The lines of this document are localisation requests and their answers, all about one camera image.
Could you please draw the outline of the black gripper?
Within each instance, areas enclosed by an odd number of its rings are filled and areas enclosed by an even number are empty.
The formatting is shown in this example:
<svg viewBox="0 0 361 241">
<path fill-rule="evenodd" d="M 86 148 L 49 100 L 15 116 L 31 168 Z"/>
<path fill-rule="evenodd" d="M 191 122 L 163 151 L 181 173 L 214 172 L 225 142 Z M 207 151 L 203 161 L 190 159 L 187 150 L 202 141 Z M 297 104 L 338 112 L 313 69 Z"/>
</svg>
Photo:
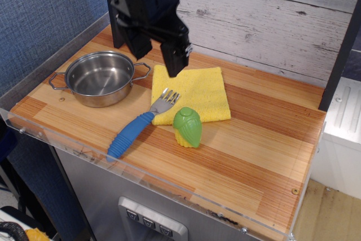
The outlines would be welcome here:
<svg viewBox="0 0 361 241">
<path fill-rule="evenodd" d="M 117 23 L 129 50 L 137 60 L 152 50 L 151 40 L 161 43 L 169 77 L 189 64 L 189 30 L 177 16 L 179 0 L 112 0 Z"/>
</svg>

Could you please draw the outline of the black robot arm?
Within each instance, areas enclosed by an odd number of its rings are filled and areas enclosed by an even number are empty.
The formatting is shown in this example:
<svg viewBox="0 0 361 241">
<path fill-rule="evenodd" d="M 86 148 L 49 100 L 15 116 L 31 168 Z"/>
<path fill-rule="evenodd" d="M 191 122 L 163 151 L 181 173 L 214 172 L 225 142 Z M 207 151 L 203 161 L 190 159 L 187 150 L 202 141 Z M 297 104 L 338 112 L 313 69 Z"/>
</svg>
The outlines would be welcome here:
<svg viewBox="0 0 361 241">
<path fill-rule="evenodd" d="M 111 0 L 110 4 L 116 10 L 120 36 L 137 59 L 152 50 L 155 40 L 170 77 L 188 66 L 192 45 L 189 30 L 177 15 L 179 0 Z"/>
</svg>

